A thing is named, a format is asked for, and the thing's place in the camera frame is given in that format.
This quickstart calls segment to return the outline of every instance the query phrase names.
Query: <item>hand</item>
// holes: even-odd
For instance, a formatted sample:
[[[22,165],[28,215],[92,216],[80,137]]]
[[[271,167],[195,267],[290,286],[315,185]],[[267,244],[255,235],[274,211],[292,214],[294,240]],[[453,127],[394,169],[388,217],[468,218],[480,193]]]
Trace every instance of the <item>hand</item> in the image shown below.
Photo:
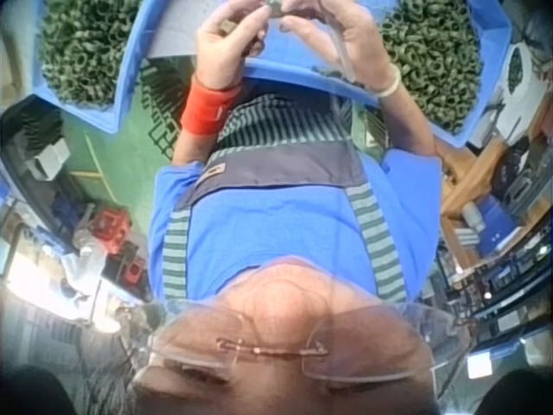
[[[341,24],[342,36],[353,64],[358,82],[370,91],[381,93],[393,85],[395,74],[386,52],[382,37],[372,15],[353,0],[284,0],[283,12],[315,10],[324,22],[321,12],[334,15]],[[281,20],[284,29],[294,32],[313,48],[323,59],[339,66],[340,56],[328,33],[320,30],[314,22],[298,16],[285,16]]]
[[[224,91],[242,80],[244,59],[264,49],[270,7],[259,0],[228,0],[204,22],[196,35],[198,81],[208,89]],[[226,35],[224,21],[237,22]]]

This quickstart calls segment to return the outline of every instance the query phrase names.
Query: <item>man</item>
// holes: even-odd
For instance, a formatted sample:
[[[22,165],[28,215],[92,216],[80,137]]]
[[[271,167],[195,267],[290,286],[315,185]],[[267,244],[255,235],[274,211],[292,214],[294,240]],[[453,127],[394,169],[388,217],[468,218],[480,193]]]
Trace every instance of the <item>man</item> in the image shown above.
[[[441,164],[429,125],[371,15],[348,0],[284,0],[280,23],[333,64],[330,37],[291,12],[324,7],[343,26],[357,81],[380,97],[394,146],[382,165],[353,148],[323,94],[263,84],[245,93],[243,58],[262,50],[270,20],[260,3],[224,3],[197,34],[149,233],[150,283],[174,318],[156,331],[136,384],[166,397],[165,413],[430,413],[429,372],[409,374],[433,365],[432,346],[382,305],[414,299],[435,254]],[[373,358],[369,368],[354,369],[359,356]],[[367,392],[367,381],[388,379],[402,381]]]

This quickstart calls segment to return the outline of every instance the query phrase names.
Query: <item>apron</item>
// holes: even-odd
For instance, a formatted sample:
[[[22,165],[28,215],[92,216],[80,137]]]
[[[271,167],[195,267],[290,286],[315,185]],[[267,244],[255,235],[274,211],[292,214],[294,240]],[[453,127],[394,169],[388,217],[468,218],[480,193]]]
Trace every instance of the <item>apron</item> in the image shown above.
[[[236,107],[204,173],[177,202],[162,249],[166,299],[187,297],[188,229],[195,203],[225,188],[309,185],[344,190],[359,222],[378,296],[404,302],[397,250],[351,138],[332,117],[275,94]]]

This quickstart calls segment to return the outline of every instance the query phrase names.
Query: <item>blue tray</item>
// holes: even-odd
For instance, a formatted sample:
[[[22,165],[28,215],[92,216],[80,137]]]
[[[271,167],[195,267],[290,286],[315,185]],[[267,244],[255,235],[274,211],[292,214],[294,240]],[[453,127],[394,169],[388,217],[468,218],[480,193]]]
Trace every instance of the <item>blue tray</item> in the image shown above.
[[[148,47],[153,34],[156,32],[167,0],[143,0],[137,14],[137,19],[130,32],[129,40],[124,51],[123,61],[119,69],[118,86],[115,92],[113,105],[103,109],[80,108],[60,102],[54,91],[48,88],[48,83],[42,77],[41,63],[39,61],[40,41],[38,35],[41,31],[41,19],[45,4],[43,0],[36,1],[36,27],[38,30],[35,42],[35,58],[33,67],[33,93],[42,99],[72,113],[87,123],[98,127],[100,130],[115,134],[119,131],[123,117],[129,112],[137,81],[138,70],[142,59],[148,53]]]
[[[358,3],[371,11],[377,22],[382,21],[386,13],[397,6],[397,0],[358,0]],[[484,62],[478,101],[458,134],[452,135],[441,127],[432,125],[433,132],[439,138],[457,148],[468,141],[492,97],[512,32],[511,23],[497,0],[467,0],[467,3],[470,5],[472,22],[480,38],[480,55]],[[312,67],[328,67],[328,64],[294,35],[280,32],[276,22],[271,23],[265,44],[266,48],[258,58],[246,62],[245,76],[308,86],[355,99],[373,107],[378,106],[378,101],[363,89],[313,72]]]

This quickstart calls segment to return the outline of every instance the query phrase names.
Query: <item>red wristband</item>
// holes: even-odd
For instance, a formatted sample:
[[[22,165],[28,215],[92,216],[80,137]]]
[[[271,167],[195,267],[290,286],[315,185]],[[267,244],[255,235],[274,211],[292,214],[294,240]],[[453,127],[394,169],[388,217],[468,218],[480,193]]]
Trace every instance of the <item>red wristband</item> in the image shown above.
[[[229,91],[212,91],[193,75],[190,94],[181,117],[182,129],[196,136],[219,134],[225,125],[228,110],[241,90],[242,86],[239,85]]]

